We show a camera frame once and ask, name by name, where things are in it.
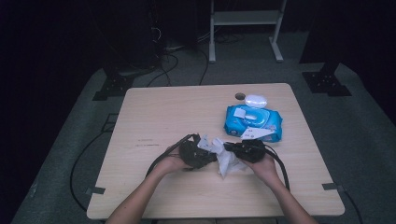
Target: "table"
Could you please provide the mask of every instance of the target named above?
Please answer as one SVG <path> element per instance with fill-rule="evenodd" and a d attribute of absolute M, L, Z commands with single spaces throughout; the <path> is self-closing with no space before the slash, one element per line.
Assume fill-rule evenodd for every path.
<path fill-rule="evenodd" d="M 283 62 L 282 54 L 277 46 L 277 37 L 282 24 L 287 0 L 282 0 L 279 10 L 257 11 L 215 11 L 215 0 L 211 1 L 210 9 L 210 41 L 209 61 L 216 61 L 215 26 L 219 25 L 275 25 L 274 35 L 269 37 L 271 48 L 278 63 Z"/>
<path fill-rule="evenodd" d="M 240 142 L 223 130 L 228 105 L 241 104 L 238 92 L 262 94 L 267 108 L 283 118 L 281 142 L 268 144 L 285 163 L 291 193 L 311 215 L 339 216 L 345 207 L 288 84 L 244 84 L 129 89 L 98 176 L 87 215 L 103 219 L 145 178 L 151 163 L 188 133 L 211 141 Z M 283 180 L 280 167 L 276 167 Z M 153 194 L 143 218 L 283 216 L 273 193 L 250 169 L 218 174 L 219 164 L 170 174 Z"/>

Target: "forearm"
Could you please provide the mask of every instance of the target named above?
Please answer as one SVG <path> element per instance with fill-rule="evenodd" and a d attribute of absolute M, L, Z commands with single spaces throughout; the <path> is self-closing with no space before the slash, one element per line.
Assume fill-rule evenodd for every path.
<path fill-rule="evenodd" d="M 279 201 L 279 205 L 289 223 L 317 223 L 281 182 L 274 184 L 270 188 Z"/>
<path fill-rule="evenodd" d="M 106 223 L 139 223 L 164 174 L 152 172 L 111 214 Z"/>

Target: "person's left arm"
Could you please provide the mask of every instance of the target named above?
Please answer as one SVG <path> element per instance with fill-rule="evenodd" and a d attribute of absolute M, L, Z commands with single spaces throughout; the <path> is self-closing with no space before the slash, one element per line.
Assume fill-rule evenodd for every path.
<path fill-rule="evenodd" d="M 178 157 L 165 157 L 143 180 L 143 182 L 114 210 L 106 223 L 138 224 L 149 200 L 161 180 L 170 173 L 188 168 Z"/>

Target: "person's left hand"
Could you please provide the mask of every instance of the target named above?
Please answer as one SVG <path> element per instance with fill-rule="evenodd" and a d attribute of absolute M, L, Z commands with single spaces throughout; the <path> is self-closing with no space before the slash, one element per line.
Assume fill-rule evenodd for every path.
<path fill-rule="evenodd" d="M 183 168 L 191 168 L 189 165 L 184 163 L 184 161 L 178 156 L 178 147 L 175 148 L 169 156 L 163 158 L 155 166 L 154 170 L 161 171 L 164 175 L 176 172 Z"/>

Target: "white metal stand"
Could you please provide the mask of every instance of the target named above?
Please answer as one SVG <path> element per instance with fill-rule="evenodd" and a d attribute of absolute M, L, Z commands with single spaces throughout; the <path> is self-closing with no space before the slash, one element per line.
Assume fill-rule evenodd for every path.
<path fill-rule="evenodd" d="M 217 25 L 275 25 L 274 36 L 270 36 L 270 44 L 278 63 L 283 62 L 282 54 L 277 46 L 280 25 L 282 23 L 287 0 L 282 0 L 280 10 L 265 11 L 215 11 L 215 0 L 211 2 L 210 13 L 210 42 L 209 42 L 209 61 L 216 61 L 215 52 L 215 26 Z"/>

